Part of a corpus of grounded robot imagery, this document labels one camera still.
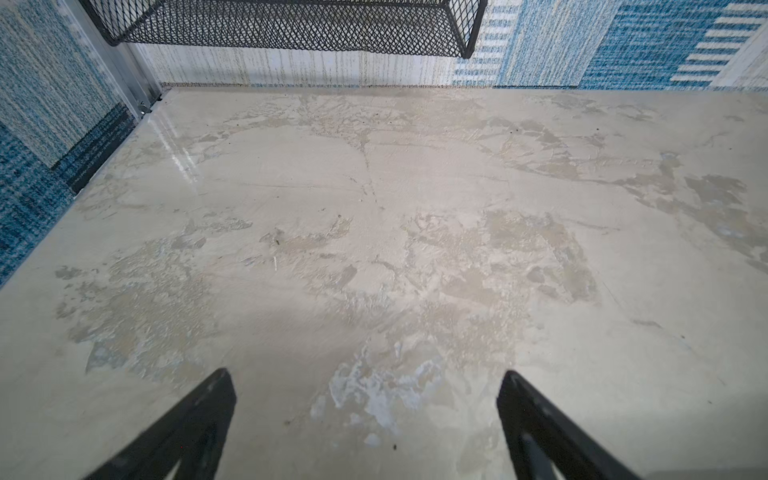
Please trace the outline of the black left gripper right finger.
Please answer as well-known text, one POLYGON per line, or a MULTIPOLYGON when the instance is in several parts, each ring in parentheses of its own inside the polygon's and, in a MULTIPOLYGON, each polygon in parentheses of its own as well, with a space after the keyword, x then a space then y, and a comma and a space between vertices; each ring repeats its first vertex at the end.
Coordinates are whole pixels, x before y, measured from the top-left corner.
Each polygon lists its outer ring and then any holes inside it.
POLYGON ((635 479, 520 373, 505 373, 497 411, 518 479, 635 479))

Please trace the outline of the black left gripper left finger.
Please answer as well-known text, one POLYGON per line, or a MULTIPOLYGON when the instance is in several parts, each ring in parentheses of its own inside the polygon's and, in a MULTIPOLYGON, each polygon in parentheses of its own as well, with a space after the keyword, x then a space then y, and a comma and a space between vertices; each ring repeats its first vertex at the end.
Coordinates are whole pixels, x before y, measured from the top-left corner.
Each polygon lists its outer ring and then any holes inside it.
POLYGON ((219 368, 88 479, 213 479, 237 396, 219 368))

